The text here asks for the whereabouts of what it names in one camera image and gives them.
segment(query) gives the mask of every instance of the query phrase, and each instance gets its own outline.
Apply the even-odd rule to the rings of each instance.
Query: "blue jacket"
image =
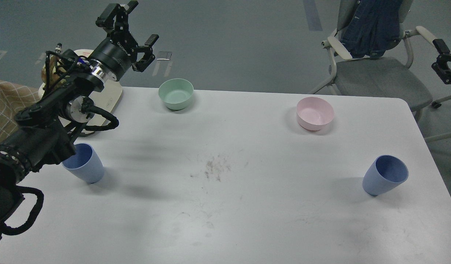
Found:
[[[361,0],[341,43],[353,58],[381,57],[400,41],[398,9],[403,0]]]

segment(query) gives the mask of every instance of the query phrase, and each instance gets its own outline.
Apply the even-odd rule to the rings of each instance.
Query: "plaid fabric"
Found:
[[[14,115],[38,100],[38,89],[0,80],[0,142],[17,130]]]

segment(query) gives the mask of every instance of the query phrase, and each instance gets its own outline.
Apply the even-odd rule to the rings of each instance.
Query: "chair seat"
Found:
[[[426,86],[392,57],[338,62],[334,82],[342,95],[400,98],[412,112],[432,102]]]

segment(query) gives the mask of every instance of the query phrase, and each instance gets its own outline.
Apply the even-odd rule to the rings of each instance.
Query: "cup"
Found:
[[[185,79],[171,79],[159,87],[159,97],[172,110],[182,110],[193,101],[193,85]]]
[[[76,154],[63,161],[63,167],[88,183],[102,179],[105,170],[93,147],[86,143],[76,144]]]
[[[367,170],[363,179],[364,190],[373,196],[386,193],[408,178],[406,165],[390,155],[378,157]]]

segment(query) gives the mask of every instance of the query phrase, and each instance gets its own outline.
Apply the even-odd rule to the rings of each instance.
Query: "floor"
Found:
[[[56,43],[63,50],[94,49],[105,32],[95,20],[112,1],[0,1],[0,79],[39,87],[43,52]],[[159,87],[175,77],[195,89],[305,94],[328,76],[328,58],[321,41],[336,27],[334,0],[150,0],[129,16],[129,29],[142,44],[160,35],[157,60],[144,73],[129,70],[123,86]],[[445,40],[451,50],[451,0],[416,0],[403,23],[422,25]],[[422,37],[412,38],[411,70],[435,99],[451,94],[430,65],[436,50]],[[403,44],[386,55],[405,62]],[[327,94],[327,89],[320,93]],[[418,123],[422,134],[451,132],[451,100],[428,107]],[[451,195],[451,138],[428,143]]]

